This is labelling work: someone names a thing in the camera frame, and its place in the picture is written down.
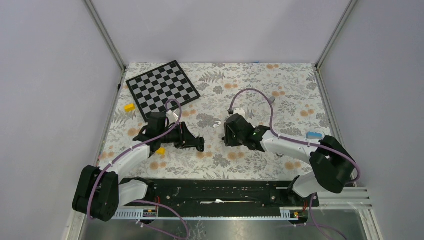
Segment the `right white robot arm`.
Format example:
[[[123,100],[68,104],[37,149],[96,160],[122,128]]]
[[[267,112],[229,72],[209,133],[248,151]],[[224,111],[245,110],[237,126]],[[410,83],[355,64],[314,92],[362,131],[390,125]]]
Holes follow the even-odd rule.
[[[308,163],[312,171],[295,177],[288,187],[286,198],[293,206],[301,205],[314,193],[340,194],[356,167],[356,162],[332,136],[323,139],[278,136],[270,127],[254,127],[240,114],[231,115],[224,123],[223,141],[227,147],[244,146]]]

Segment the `black earbud charging case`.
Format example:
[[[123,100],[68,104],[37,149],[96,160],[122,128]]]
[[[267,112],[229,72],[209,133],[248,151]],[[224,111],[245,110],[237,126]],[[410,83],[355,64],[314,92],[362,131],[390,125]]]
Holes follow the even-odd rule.
[[[200,153],[203,153],[205,151],[205,140],[203,137],[197,138],[196,150]]]

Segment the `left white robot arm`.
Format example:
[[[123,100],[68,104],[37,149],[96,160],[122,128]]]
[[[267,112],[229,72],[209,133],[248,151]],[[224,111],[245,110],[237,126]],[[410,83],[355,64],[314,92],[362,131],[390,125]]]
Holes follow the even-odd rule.
[[[170,123],[164,112],[154,112],[139,134],[135,145],[103,166],[87,165],[80,174],[72,209],[87,217],[109,221],[121,206],[138,200],[148,206],[155,200],[153,185],[140,178],[124,179],[143,161],[152,157],[163,144],[176,149],[205,150],[203,137],[195,137],[185,122]]]

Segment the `yellow block near arm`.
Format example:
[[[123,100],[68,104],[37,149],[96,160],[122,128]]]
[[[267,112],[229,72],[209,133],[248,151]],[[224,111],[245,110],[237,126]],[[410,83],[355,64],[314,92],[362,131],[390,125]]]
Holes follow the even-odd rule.
[[[166,149],[164,147],[160,147],[155,153],[164,156]]]

